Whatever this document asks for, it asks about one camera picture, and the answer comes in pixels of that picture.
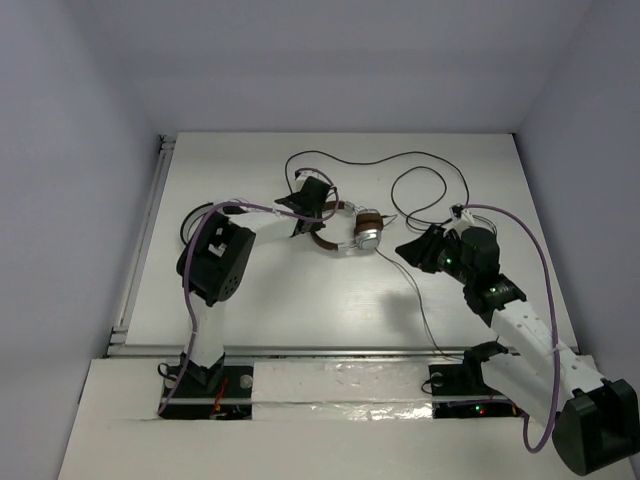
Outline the brown silver headphones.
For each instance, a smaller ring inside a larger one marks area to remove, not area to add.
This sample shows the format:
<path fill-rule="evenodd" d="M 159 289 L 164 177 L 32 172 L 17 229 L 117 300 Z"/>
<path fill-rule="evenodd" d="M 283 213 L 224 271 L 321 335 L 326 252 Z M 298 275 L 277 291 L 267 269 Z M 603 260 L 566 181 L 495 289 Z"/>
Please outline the brown silver headphones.
<path fill-rule="evenodd" d="M 334 211 L 348 211 L 352 214 L 354 226 L 351 238 L 344 242 L 331 242 L 313 231 L 310 236 L 318 247 L 330 252 L 346 252 L 353 249 L 370 251 L 379 247 L 384 230 L 384 219 L 378 210 L 356 206 L 344 200 L 333 200 L 324 204 L 323 213 Z"/>

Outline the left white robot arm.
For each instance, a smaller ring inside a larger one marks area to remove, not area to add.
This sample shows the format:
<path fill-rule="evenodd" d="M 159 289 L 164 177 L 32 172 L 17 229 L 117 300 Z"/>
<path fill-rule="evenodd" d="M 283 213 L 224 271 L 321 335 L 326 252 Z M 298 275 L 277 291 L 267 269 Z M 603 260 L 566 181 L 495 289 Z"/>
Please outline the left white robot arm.
<path fill-rule="evenodd" d="M 292 193 L 269 205 L 234 199 L 208 207 L 176 265 L 191 333 L 173 392 L 181 384 L 202 396 L 217 392 L 225 351 L 222 314 L 216 306 L 239 289 L 254 248 L 323 228 L 331 217 L 323 213 L 324 204 L 336 192 L 331 182 L 305 175 Z"/>

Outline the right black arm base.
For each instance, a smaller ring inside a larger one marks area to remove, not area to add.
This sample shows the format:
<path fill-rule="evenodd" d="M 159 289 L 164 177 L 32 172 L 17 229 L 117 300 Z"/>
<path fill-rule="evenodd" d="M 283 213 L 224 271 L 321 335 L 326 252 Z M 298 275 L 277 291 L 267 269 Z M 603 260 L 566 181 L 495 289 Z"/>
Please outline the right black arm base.
<path fill-rule="evenodd" d="M 462 364 L 430 365 L 421 389 L 432 397 L 433 417 L 439 420 L 510 417 L 516 412 L 475 381 Z"/>

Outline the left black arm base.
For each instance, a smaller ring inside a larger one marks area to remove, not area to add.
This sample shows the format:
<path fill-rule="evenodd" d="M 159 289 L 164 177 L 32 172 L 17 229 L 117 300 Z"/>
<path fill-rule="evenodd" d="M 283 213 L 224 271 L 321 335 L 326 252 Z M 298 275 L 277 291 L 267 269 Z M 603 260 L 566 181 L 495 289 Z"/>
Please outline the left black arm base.
<path fill-rule="evenodd" d="M 222 376 L 207 391 L 189 375 L 181 380 L 169 401 L 179 366 L 161 363 L 158 372 L 164 380 L 158 408 L 167 420 L 251 420 L 254 368 L 251 365 L 225 366 Z"/>

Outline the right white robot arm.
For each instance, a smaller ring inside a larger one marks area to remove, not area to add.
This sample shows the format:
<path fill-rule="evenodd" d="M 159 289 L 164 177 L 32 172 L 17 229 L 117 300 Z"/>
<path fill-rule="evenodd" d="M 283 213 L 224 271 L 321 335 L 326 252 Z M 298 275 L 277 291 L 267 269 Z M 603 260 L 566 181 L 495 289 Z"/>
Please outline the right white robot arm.
<path fill-rule="evenodd" d="M 531 453 L 551 443 L 563 463 L 585 476 L 639 451 L 639 403 L 625 380 L 611 381 L 582 361 L 545 324 L 525 293 L 500 270 L 496 235 L 484 228 L 431 226 L 396 253 L 425 273 L 445 273 L 463 286 L 470 310 L 498 339 L 483 344 L 487 356 L 465 353 L 461 372 L 470 391 L 489 388 L 544 430 Z"/>

